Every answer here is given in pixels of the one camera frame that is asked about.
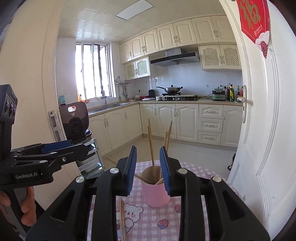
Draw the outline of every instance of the table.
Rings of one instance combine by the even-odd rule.
[[[210,179],[217,175],[216,173],[197,167],[193,164],[180,163],[182,167],[194,172],[197,176]],[[136,174],[140,174],[141,170],[151,166],[151,161],[139,162],[136,164]],[[160,162],[155,161],[155,165],[159,166]],[[167,205],[163,207],[151,207],[144,202],[141,195],[141,181],[137,178],[133,180],[133,188],[128,197],[122,197],[124,201],[126,237],[128,241],[171,241],[179,240],[180,228],[180,207],[181,197],[171,197]],[[89,215],[89,227],[87,240],[91,240],[91,223],[93,218],[95,196],[92,199],[91,210]],[[118,241],[121,241],[120,218],[119,218],[119,202],[120,197],[116,197],[116,219],[117,219],[117,235]],[[202,206],[205,221],[206,240],[210,240],[208,218],[206,211],[205,199],[202,196]]]

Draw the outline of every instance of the faucet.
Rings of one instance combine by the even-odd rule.
[[[105,91],[104,90],[101,90],[101,94],[102,94],[102,98],[105,99],[105,108],[107,108],[107,96],[105,95]]]

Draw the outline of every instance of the red chinese decoration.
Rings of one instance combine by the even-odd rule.
[[[270,18],[267,0],[237,0],[242,32],[246,34],[267,57]]]

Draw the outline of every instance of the ceiling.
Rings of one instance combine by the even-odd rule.
[[[179,19],[225,14],[219,0],[148,0],[155,7],[127,21],[115,17],[136,1],[66,0],[58,37],[121,43]]]

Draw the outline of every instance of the drawer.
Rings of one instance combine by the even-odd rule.
[[[223,105],[218,104],[200,104],[199,117],[223,119]]]
[[[198,132],[198,142],[206,143],[212,145],[220,145],[221,133],[199,131]]]
[[[223,119],[199,118],[198,130],[222,133]]]

